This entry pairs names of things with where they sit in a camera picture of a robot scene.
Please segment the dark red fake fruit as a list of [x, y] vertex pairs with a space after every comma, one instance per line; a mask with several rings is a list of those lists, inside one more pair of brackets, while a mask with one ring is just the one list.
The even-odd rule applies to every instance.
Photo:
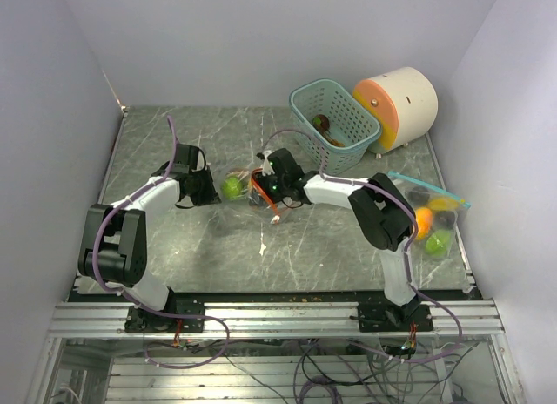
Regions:
[[330, 122], [327, 116], [319, 114], [312, 119], [313, 127], [321, 133], [325, 133], [330, 129]]

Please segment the clear bag with red zipper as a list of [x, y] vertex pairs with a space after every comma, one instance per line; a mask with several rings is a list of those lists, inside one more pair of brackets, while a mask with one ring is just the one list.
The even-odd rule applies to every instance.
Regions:
[[228, 167], [216, 178], [218, 195], [224, 205], [246, 211], [264, 222], [277, 225], [285, 220], [290, 211], [300, 208], [302, 204], [288, 197], [272, 201], [255, 181], [254, 176], [260, 171], [260, 168], [250, 170]]

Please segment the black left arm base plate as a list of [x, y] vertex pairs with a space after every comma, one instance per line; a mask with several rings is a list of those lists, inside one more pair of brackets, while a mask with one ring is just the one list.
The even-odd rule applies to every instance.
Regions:
[[205, 307], [197, 300], [187, 300], [171, 293], [162, 311], [153, 313], [141, 306], [131, 306], [124, 322], [126, 333], [201, 333]]

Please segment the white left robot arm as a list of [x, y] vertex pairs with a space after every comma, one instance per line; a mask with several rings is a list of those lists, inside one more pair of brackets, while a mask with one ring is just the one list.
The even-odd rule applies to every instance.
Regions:
[[77, 259], [80, 275], [136, 302], [159, 332], [176, 325], [178, 311], [175, 293], [147, 270], [147, 230], [172, 207], [182, 209], [185, 198], [193, 207], [220, 202], [205, 153], [197, 146], [178, 144], [173, 160], [134, 193], [89, 208]]

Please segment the orange fake fruit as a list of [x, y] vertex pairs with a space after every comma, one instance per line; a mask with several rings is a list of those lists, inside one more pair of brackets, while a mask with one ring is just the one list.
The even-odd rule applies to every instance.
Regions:
[[419, 207], [415, 210], [416, 224], [418, 226], [416, 241], [425, 239], [433, 229], [433, 211], [425, 206]]

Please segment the clear bag with teal zipper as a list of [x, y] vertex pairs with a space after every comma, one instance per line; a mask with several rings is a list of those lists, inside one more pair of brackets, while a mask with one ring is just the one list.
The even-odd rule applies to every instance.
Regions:
[[448, 257], [456, 242], [458, 218], [471, 205], [462, 197], [423, 180], [393, 171], [387, 176], [415, 212], [418, 234], [413, 244], [429, 259]]

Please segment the green fake fruit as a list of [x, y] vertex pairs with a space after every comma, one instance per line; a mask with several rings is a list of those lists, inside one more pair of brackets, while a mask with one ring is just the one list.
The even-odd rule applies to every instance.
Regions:
[[446, 229], [436, 230], [426, 241], [426, 253], [433, 257], [441, 257], [450, 250], [452, 242], [452, 231]]
[[244, 185], [237, 176], [229, 176], [223, 181], [220, 189], [226, 199], [238, 199], [243, 195]]

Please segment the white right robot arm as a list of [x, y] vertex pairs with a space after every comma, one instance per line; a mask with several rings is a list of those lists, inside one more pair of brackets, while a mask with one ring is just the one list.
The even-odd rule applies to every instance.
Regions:
[[352, 211], [366, 241], [381, 251], [385, 323], [405, 329], [419, 307], [413, 282], [410, 245], [418, 230], [414, 210], [384, 174], [348, 179], [304, 172], [285, 148], [258, 154], [262, 167], [252, 172], [252, 186], [272, 209], [291, 200], [295, 206], [332, 205]]

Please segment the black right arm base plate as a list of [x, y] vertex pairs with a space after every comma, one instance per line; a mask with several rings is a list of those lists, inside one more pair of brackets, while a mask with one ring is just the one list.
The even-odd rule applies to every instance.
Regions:
[[350, 317], [359, 324], [362, 333], [379, 332], [431, 332], [433, 320], [429, 306], [417, 298], [404, 306], [383, 302], [364, 302], [357, 306], [357, 314]]

